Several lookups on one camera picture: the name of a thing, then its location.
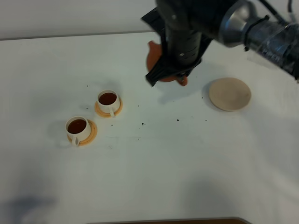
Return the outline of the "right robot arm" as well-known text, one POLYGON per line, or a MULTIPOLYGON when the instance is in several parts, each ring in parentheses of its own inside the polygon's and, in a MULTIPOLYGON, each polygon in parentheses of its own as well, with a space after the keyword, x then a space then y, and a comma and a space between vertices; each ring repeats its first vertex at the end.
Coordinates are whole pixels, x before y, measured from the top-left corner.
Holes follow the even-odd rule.
POLYGON ((287 23, 266 1, 263 5, 276 17, 257 16, 247 0, 158 0, 143 21, 161 38, 162 54, 150 68, 150 85, 174 78, 185 85, 201 63, 211 41, 226 47, 243 45, 299 78, 299 27, 287 23))

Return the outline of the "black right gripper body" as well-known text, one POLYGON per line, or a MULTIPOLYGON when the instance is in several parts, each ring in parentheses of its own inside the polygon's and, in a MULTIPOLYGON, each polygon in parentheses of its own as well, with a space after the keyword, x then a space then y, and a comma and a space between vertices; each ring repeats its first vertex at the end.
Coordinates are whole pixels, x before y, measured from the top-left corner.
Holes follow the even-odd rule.
POLYGON ((162 56, 185 66, 189 76, 212 40, 218 38, 225 14, 234 0, 158 0, 157 10, 165 22, 162 56))

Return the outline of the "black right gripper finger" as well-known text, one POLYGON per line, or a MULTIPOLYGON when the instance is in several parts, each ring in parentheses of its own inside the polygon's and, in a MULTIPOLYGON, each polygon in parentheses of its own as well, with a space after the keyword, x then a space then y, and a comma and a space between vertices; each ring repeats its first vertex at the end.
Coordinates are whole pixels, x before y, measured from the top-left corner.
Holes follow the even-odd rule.
POLYGON ((152 87, 159 81, 177 81, 181 86, 187 85, 187 75, 181 74, 185 72, 185 66, 168 57, 148 54, 146 65, 148 74, 145 78, 152 87))
POLYGON ((152 9, 145 14, 141 20, 148 24, 153 31, 155 31, 161 37, 165 37, 165 22, 159 14, 157 8, 152 9))

